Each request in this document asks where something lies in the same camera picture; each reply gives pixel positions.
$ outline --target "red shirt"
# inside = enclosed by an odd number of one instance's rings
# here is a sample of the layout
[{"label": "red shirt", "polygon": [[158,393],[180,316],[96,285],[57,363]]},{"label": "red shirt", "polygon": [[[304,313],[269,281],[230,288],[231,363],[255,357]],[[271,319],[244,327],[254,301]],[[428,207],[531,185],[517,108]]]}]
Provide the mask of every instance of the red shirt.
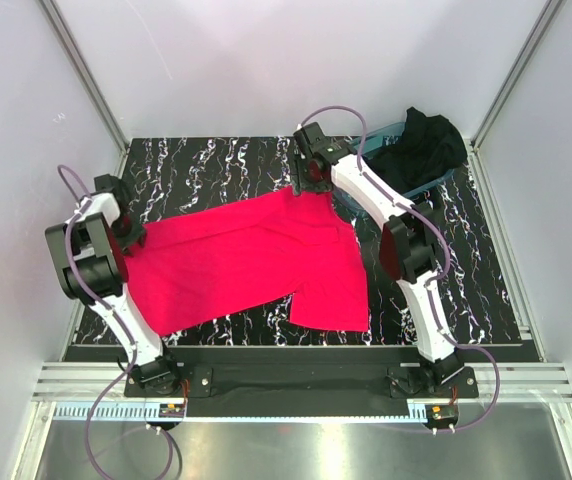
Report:
[{"label": "red shirt", "polygon": [[168,335],[294,293],[290,321],[366,331],[366,272],[330,194],[292,189],[146,225],[126,257],[146,322]]}]

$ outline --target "plastic bin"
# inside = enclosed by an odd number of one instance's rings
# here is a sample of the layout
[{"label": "plastic bin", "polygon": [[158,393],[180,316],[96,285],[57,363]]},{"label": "plastic bin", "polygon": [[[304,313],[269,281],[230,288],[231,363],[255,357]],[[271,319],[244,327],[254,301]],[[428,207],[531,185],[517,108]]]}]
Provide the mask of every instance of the plastic bin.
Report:
[{"label": "plastic bin", "polygon": [[[404,132],[405,125],[406,125],[405,122],[393,123],[392,125],[380,128],[379,130],[369,133],[368,136],[366,137],[366,142],[364,143],[364,152],[362,153],[362,156],[368,159],[370,156],[376,154],[377,151],[383,146],[397,143],[397,141],[402,136],[402,133]],[[356,138],[355,140],[353,140],[351,142],[353,147],[358,148],[359,141],[360,138]],[[421,187],[415,188],[410,192],[400,192],[400,193],[408,199],[414,199],[418,195],[424,193],[426,190],[429,190],[430,188],[433,188],[436,185],[444,183],[446,180],[448,180],[450,177],[453,176],[454,172],[455,172],[454,169],[450,169],[441,177],[431,182],[428,182],[422,185]],[[357,201],[355,201],[353,197],[351,197],[349,194],[347,194],[343,190],[340,190],[339,188],[335,188],[333,191],[335,197],[342,204],[353,210],[355,213],[368,215],[366,211],[357,203]]]}]

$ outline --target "white panel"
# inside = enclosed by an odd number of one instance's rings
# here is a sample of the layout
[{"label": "white panel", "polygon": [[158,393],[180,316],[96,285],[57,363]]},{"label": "white panel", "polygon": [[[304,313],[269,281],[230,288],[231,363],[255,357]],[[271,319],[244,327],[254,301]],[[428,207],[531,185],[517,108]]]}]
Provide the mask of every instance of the white panel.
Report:
[{"label": "white panel", "polygon": [[[472,135],[545,0],[58,0],[126,135],[292,134],[345,104]],[[357,133],[349,114],[329,133]]]},{"label": "white panel", "polygon": [[0,479],[10,478],[41,364],[58,354],[70,319],[44,240],[72,209],[55,166],[90,181],[117,159],[37,2],[0,1]]},{"label": "white panel", "polygon": [[572,2],[481,153],[546,352],[572,386]]}]

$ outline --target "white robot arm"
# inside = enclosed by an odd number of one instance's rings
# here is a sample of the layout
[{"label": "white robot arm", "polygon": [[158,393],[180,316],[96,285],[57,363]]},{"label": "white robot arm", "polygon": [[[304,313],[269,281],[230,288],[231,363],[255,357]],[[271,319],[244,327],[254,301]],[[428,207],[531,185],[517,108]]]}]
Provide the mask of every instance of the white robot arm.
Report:
[{"label": "white robot arm", "polygon": [[[415,205],[391,189],[343,141],[326,137],[317,123],[294,134],[300,155],[291,162],[296,194],[323,193],[333,188],[348,193],[373,218],[382,232],[379,260],[401,288],[417,331],[417,347],[432,382],[440,385],[459,373],[462,362],[448,330],[437,287],[428,280],[437,276],[437,239],[409,210],[431,218],[433,209]],[[435,303],[431,308],[429,295]]]},{"label": "white robot arm", "polygon": [[[136,359],[130,373],[141,388],[173,391],[180,381],[177,362],[146,323],[128,292],[128,270],[123,255],[128,255],[135,243],[144,244],[146,231],[128,216],[127,190],[120,179],[111,175],[97,177],[95,189],[91,197],[80,201],[77,212],[83,212],[81,216],[73,216],[66,223],[46,230],[59,283],[69,298],[79,299],[106,322],[126,350],[129,364]],[[69,258],[65,230],[74,218],[73,257]],[[71,261],[101,303],[80,286]]]}]

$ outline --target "marble pattern surface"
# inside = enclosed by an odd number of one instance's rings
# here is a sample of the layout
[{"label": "marble pattern surface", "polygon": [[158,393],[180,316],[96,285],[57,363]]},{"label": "marble pattern surface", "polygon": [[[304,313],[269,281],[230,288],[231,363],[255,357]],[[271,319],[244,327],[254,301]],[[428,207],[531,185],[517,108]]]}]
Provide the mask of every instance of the marble pattern surface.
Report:
[{"label": "marble pattern surface", "polygon": [[[290,184],[289,137],[135,139],[125,181],[131,209],[142,222],[190,214],[256,197]],[[452,270],[439,286],[451,330],[462,343],[520,343],[506,286],[467,167],[425,197],[440,207],[440,229]],[[378,261],[379,232],[367,216],[335,201],[355,228],[368,273],[370,328],[365,333],[315,331],[288,320],[290,297],[176,332],[168,345],[396,345],[416,335],[404,296]],[[92,312],[85,312],[75,344],[117,344]]]}]

